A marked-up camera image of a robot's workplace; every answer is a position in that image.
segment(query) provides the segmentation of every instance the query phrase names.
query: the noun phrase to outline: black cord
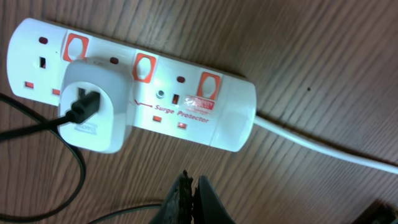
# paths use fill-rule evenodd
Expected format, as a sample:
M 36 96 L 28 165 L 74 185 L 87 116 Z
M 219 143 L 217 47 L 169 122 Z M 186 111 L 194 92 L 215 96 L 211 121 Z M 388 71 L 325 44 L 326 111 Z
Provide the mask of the black cord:
M 157 203 L 157 204 L 152 204 L 152 205 L 139 205 L 139 206 L 135 206 L 135 207 L 131 207 L 131 208 L 126 208 L 123 210 L 119 210 L 119 211 L 104 215 L 103 217 L 99 217 L 96 220 L 89 222 L 88 224 L 100 223 L 107 219 L 114 218 L 118 215 L 123 215 L 123 214 L 129 213 L 129 212 L 138 212 L 138 211 L 145 210 L 145 209 L 160 208 L 161 206 L 162 206 L 162 204 Z
M 71 196 L 63 202 L 60 206 L 58 206 L 56 209 L 49 211 L 47 213 L 41 214 L 41 215 L 34 215 L 34 216 L 29 216 L 29 217 L 17 217 L 17 216 L 12 216 L 12 215 L 6 215 L 6 214 L 1 214 L 0 213 L 0 221 L 2 222 L 9 222 L 9 223 L 31 223 L 31 222 L 38 222 L 40 220 L 49 218 L 58 212 L 62 211 L 64 208 L 66 208 L 79 194 L 81 188 L 83 187 L 83 184 L 85 183 L 86 179 L 86 163 L 84 160 L 84 157 L 82 156 L 79 148 L 72 146 L 68 144 L 65 140 L 61 138 L 59 135 L 57 126 L 61 124 L 65 124 L 70 121 L 69 117 L 62 117 L 59 119 L 55 119 L 53 121 L 48 121 L 45 119 L 43 116 L 35 112 L 34 110 L 28 108 L 27 106 L 23 105 L 22 103 L 0 93 L 0 101 L 3 101 L 10 105 L 11 107 L 17 109 L 21 113 L 25 114 L 26 116 L 30 117 L 34 121 L 38 122 L 38 125 L 30 126 L 27 128 L 21 128 L 17 130 L 12 130 L 8 131 L 6 133 L 1 133 L 0 135 L 0 142 L 3 140 L 6 140 L 7 138 L 16 138 L 19 136 L 23 136 L 25 134 L 31 134 L 33 132 L 37 131 L 42 131 L 42 130 L 49 130 L 55 137 L 57 137 L 61 142 L 64 143 L 64 145 L 70 150 L 70 152 L 73 154 L 75 159 L 77 160 L 77 163 L 79 164 L 80 168 L 80 180 L 79 183 L 75 189 L 75 191 L 71 194 Z M 123 209 L 117 212 L 110 213 L 109 215 L 105 215 L 103 217 L 97 218 L 96 220 L 89 222 L 89 224 L 94 224 L 94 223 L 99 223 L 104 220 L 107 220 L 109 218 L 113 218 L 118 215 L 122 215 L 125 213 L 129 212 L 136 212 L 139 210 L 144 210 L 144 209 L 152 209 L 152 208 L 160 208 L 162 204 L 152 204 L 152 205 L 140 205 L 132 208 L 127 208 Z
M 7 103 L 11 107 L 19 110 L 20 112 L 24 113 L 26 116 L 30 117 L 31 119 L 33 119 L 34 121 L 36 121 L 38 123 L 47 123 L 48 122 L 47 119 L 45 119 L 43 116 L 36 113 L 34 110 L 28 108 L 27 106 L 23 105 L 22 103 L 14 100 L 2 93 L 0 93 L 0 101 Z M 59 140 L 61 140 L 61 142 L 64 143 L 64 145 L 70 150 L 70 152 L 73 154 L 73 156 L 77 160 L 77 163 L 79 164 L 80 180 L 79 180 L 79 183 L 78 183 L 75 191 L 71 194 L 71 196 L 68 198 L 68 200 L 63 202 L 56 209 L 49 211 L 45 214 L 34 215 L 34 216 L 30 216 L 30 217 L 17 217 L 17 216 L 12 216 L 12 215 L 0 214 L 0 221 L 10 222 L 10 223 L 30 223 L 30 222 L 38 222 L 45 218 L 51 217 L 51 216 L 57 214 L 58 212 L 60 212 L 61 210 L 63 210 L 64 208 L 66 208 L 76 198 L 76 196 L 80 192 L 81 188 L 83 187 L 83 184 L 86 179 L 86 164 L 85 164 L 85 160 L 84 160 L 79 148 L 77 148 L 75 146 L 71 146 L 67 142 L 65 142 L 65 140 L 63 140 L 61 138 L 61 136 L 59 135 L 57 127 L 51 128 L 51 129 L 49 129 L 49 131 L 52 134 L 54 134 L 55 137 L 57 137 Z

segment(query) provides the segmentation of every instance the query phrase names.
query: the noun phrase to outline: red switch border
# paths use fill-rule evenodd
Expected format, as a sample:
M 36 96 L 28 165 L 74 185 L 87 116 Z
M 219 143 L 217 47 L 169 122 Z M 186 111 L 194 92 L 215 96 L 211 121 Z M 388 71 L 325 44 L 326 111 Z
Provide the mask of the red switch border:
M 65 46 L 65 50 L 64 50 L 64 53 L 63 53 L 63 59 L 66 60 L 67 62 L 71 62 L 72 61 L 72 59 L 70 59 L 70 57 L 69 57 L 68 47 L 69 47 L 70 42 L 74 38 L 79 38 L 83 42 L 83 52 L 81 53 L 81 56 L 83 56 L 83 58 L 86 57 L 87 46 L 88 46 L 88 38 L 80 36 L 80 35 L 77 35 L 77 34 L 69 34 L 68 35 L 67 44 Z
M 138 77 L 138 74 L 137 74 L 137 65 L 138 65 L 139 61 L 144 57 L 148 58 L 150 60 L 150 72 L 149 72 L 148 76 L 145 77 L 145 79 L 141 79 Z M 137 81 L 143 82 L 143 83 L 150 83 L 150 81 L 152 80 L 152 76 L 154 75 L 155 65 L 156 65 L 155 57 L 149 56 L 146 54 L 142 54 L 142 53 L 138 53 L 137 57 L 136 57 L 136 61 L 134 62 L 134 67 L 132 69 L 132 75 L 133 75 L 134 79 Z
M 211 73 L 208 73 L 208 72 L 203 72 L 202 75 L 201 75 L 197 96 L 204 97 L 203 96 L 202 86 L 203 86 L 203 83 L 205 82 L 206 78 L 208 78 L 208 77 L 213 77 L 215 79 L 215 81 L 216 81 L 216 90 L 214 91 L 214 93 L 208 99 L 216 100 L 216 97 L 217 97 L 217 94 L 218 94 L 218 89 L 220 88 L 221 78 L 218 75 L 214 75 L 214 74 L 211 74 Z

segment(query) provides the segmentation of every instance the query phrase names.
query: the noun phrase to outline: extension lead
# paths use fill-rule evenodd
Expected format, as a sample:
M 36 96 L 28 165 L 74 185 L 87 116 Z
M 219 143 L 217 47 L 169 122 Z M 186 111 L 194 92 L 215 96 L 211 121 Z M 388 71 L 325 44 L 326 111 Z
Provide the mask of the extension lead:
M 31 216 L 31 217 L 15 217 L 15 216 L 10 216 L 10 215 L 4 215 L 0 214 L 0 221 L 3 222 L 11 222 L 11 223 L 30 223 L 30 222 L 37 222 L 43 219 L 46 219 L 48 217 L 51 217 L 61 210 L 63 210 L 65 207 L 67 207 L 78 195 L 80 192 L 81 188 L 83 187 L 85 177 L 86 177 L 86 165 L 85 165 L 85 160 L 83 156 L 81 155 L 81 152 L 78 150 L 77 147 L 71 146 L 68 143 L 66 143 L 59 135 L 57 131 L 57 125 L 65 124 L 67 122 L 74 122 L 74 123 L 82 123 L 84 120 L 89 118 L 91 115 L 96 113 L 99 108 L 99 103 L 100 103 L 100 95 L 99 93 L 94 93 L 91 92 L 87 94 L 84 98 L 76 101 L 74 104 L 72 104 L 71 110 L 67 112 L 67 114 L 59 119 L 56 119 L 54 121 L 47 121 L 44 117 L 41 115 L 37 114 L 35 111 L 31 110 L 30 108 L 24 106 L 22 103 L 13 100 L 12 98 L 1 94 L 0 93 L 0 101 L 3 101 L 10 106 L 16 108 L 17 110 L 23 112 L 25 115 L 28 117 L 32 118 L 36 122 L 40 123 L 35 126 L 27 127 L 27 128 L 21 128 L 17 130 L 12 130 L 8 131 L 6 133 L 0 133 L 0 141 L 7 140 L 10 138 L 16 138 L 20 137 L 26 134 L 31 134 L 37 131 L 42 131 L 45 129 L 48 129 L 51 133 L 53 133 L 59 140 L 61 140 L 67 148 L 72 152 L 73 156 L 77 160 L 79 166 L 80 166 L 80 181 L 78 183 L 78 186 L 76 190 L 72 193 L 70 198 L 63 202 L 59 207 L 56 209 L 47 212 L 42 215 L 36 215 L 36 216 Z M 392 166 L 383 162 L 378 162 L 374 161 L 372 159 L 367 159 L 364 157 L 359 157 L 355 156 L 346 152 L 341 152 L 339 150 L 333 149 L 332 147 L 324 146 L 321 145 L 317 142 L 310 141 L 308 139 L 305 139 L 298 134 L 292 133 L 264 118 L 261 118 L 259 116 L 256 116 L 254 119 L 254 124 L 269 130 L 275 134 L 278 134 L 288 140 L 291 140 L 292 142 L 295 142 L 303 147 L 307 147 L 309 149 L 312 149 L 314 151 L 326 154 L 328 156 L 337 158 L 337 159 L 342 159 L 344 161 L 348 162 L 353 162 L 359 165 L 363 166 L 368 166 L 372 167 L 375 169 L 383 170 L 386 172 L 390 172 L 393 174 L 398 174 L 398 167 Z M 161 204 L 153 204 L 153 205 L 141 205 L 137 207 L 132 207 L 132 208 L 127 208 L 124 210 L 116 211 L 113 213 L 110 213 L 109 215 L 105 215 L 103 217 L 100 217 L 91 223 L 99 223 L 102 222 L 106 219 L 113 218 L 117 215 L 122 215 L 125 213 L 129 212 L 135 212 L 139 211 L 142 209 L 152 209 L 152 208 L 160 208 Z

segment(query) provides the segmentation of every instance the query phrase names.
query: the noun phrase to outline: surge protector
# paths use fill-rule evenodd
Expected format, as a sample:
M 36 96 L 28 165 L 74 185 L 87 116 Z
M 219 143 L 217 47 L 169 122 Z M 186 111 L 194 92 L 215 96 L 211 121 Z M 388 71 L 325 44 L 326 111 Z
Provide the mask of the surge protector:
M 255 87 L 237 76 L 30 18 L 11 37 L 7 75 L 15 95 L 59 115 L 79 91 L 100 91 L 98 114 L 59 130 L 104 153 L 120 150 L 131 126 L 236 152 L 256 114 Z

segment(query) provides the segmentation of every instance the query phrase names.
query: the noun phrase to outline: wood grain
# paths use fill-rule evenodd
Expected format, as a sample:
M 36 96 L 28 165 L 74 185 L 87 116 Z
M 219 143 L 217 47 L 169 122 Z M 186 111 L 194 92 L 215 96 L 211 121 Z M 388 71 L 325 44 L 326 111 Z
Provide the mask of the wood grain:
M 246 77 L 262 114 L 398 162 L 398 1 L 0 0 L 0 7 L 0 87 L 9 96 L 9 39 L 26 17 L 46 19 Z M 17 99 L 56 117 L 53 106 Z M 0 130 L 29 124 L 1 104 Z M 210 178 L 237 223 L 351 223 L 375 200 L 398 205 L 396 175 L 257 126 L 238 153 L 134 129 L 119 153 L 83 155 L 88 173 L 80 195 L 41 223 L 87 223 L 158 202 L 184 169 Z M 0 144 L 0 213 L 46 212 L 77 182 L 77 163 L 50 133 Z M 156 212 L 104 223 L 147 223 Z

